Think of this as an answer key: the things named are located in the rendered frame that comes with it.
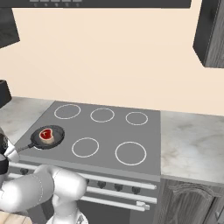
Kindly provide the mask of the dark wall cupboard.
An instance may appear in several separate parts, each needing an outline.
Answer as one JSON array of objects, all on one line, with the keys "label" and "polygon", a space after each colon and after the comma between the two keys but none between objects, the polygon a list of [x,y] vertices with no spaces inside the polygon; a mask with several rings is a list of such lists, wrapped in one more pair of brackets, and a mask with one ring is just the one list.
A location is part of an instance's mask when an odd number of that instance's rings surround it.
[{"label": "dark wall cupboard", "polygon": [[224,68],[224,0],[202,0],[192,47],[204,67]]},{"label": "dark wall cupboard", "polygon": [[0,8],[0,48],[20,41],[12,8]]}]

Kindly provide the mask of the black box appliance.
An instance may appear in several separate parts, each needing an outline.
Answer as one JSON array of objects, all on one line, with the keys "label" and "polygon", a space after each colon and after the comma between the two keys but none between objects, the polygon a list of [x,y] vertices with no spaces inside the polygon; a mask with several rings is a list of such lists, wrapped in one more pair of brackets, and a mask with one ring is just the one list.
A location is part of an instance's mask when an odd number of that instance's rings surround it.
[{"label": "black box appliance", "polygon": [[12,99],[6,80],[0,80],[0,108],[5,106]]}]

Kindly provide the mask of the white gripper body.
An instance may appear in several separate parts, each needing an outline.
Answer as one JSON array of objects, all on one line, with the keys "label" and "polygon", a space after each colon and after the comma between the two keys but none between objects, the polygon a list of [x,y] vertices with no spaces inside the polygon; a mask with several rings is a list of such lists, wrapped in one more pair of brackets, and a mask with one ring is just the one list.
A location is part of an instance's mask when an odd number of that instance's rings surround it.
[{"label": "white gripper body", "polygon": [[16,147],[11,142],[8,142],[8,148],[4,155],[8,158],[10,162],[13,163],[17,163],[20,159]]}]

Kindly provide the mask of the red steak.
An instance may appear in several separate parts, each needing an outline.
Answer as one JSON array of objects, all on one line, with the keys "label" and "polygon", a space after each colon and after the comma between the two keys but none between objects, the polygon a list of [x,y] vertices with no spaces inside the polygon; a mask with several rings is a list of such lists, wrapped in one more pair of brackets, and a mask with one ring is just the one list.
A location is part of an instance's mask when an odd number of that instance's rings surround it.
[{"label": "red steak", "polygon": [[53,130],[43,129],[39,133],[39,138],[44,144],[52,144],[54,142]]}]

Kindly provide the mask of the black frying pan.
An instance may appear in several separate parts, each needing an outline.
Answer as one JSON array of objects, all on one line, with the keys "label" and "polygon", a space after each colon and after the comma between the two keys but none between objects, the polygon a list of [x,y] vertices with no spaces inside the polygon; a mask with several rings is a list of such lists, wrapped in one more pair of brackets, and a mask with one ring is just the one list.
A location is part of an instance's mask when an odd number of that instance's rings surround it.
[{"label": "black frying pan", "polygon": [[[44,129],[52,129],[52,134],[54,136],[54,142],[50,144],[43,143],[39,138],[39,133]],[[24,151],[33,147],[36,147],[39,150],[50,150],[59,144],[64,140],[65,138],[65,131],[63,128],[61,128],[59,125],[46,125],[42,126],[39,129],[36,129],[30,137],[31,142],[25,146],[17,148],[17,152]]]}]

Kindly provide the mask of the dark range hood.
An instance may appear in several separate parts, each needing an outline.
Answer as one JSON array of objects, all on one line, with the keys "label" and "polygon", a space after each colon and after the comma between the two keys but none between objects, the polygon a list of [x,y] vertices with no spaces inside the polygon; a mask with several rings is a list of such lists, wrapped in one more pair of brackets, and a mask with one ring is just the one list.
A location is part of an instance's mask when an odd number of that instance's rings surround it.
[{"label": "dark range hood", "polygon": [[0,8],[168,8],[191,7],[192,0],[0,0]]}]

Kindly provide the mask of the grey oven front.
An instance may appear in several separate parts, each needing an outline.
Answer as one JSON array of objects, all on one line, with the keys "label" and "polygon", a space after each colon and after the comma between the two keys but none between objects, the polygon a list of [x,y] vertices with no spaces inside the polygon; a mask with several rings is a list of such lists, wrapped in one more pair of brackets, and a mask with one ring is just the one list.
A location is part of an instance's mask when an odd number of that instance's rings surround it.
[{"label": "grey oven front", "polygon": [[[102,164],[81,164],[77,162],[53,161],[42,159],[42,164],[57,165],[72,172],[78,172],[85,179],[90,179],[85,196],[101,200],[111,200],[131,205],[148,205],[149,211],[136,211],[116,206],[107,206],[80,200],[80,210],[86,215],[89,224],[152,224],[158,201],[160,185],[160,163],[145,160],[137,165],[125,165],[117,161]],[[106,186],[100,188],[98,181]],[[114,184],[123,185],[118,192]],[[140,187],[139,194],[131,188]]]}]

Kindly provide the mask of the dark wood cupboard door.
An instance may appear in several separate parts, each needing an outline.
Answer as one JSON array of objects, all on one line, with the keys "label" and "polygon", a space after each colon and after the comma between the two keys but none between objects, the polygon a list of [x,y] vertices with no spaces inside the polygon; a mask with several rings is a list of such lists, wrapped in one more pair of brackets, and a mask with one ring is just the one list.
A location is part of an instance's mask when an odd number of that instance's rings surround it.
[{"label": "dark wood cupboard door", "polygon": [[162,178],[153,224],[224,224],[224,186]]}]

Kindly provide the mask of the grey hob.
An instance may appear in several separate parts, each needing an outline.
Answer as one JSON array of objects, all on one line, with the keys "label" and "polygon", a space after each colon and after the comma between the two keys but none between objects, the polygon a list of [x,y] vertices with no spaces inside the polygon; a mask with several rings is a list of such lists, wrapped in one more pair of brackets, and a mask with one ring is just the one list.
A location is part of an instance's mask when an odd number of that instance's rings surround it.
[{"label": "grey hob", "polygon": [[46,125],[65,131],[51,150],[24,150],[23,161],[74,168],[95,175],[158,181],[161,175],[160,112],[56,101],[18,140],[30,143],[32,133]]}]

